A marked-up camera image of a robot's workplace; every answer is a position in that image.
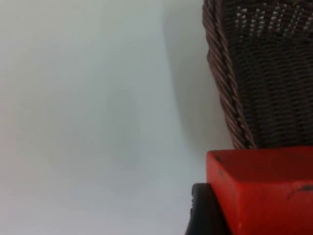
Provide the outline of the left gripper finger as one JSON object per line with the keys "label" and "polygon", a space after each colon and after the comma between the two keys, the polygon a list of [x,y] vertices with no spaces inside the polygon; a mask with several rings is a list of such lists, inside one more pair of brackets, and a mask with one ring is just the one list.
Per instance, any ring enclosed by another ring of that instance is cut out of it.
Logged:
{"label": "left gripper finger", "polygon": [[186,235],[228,235],[229,228],[216,195],[208,183],[192,186],[192,208]]}

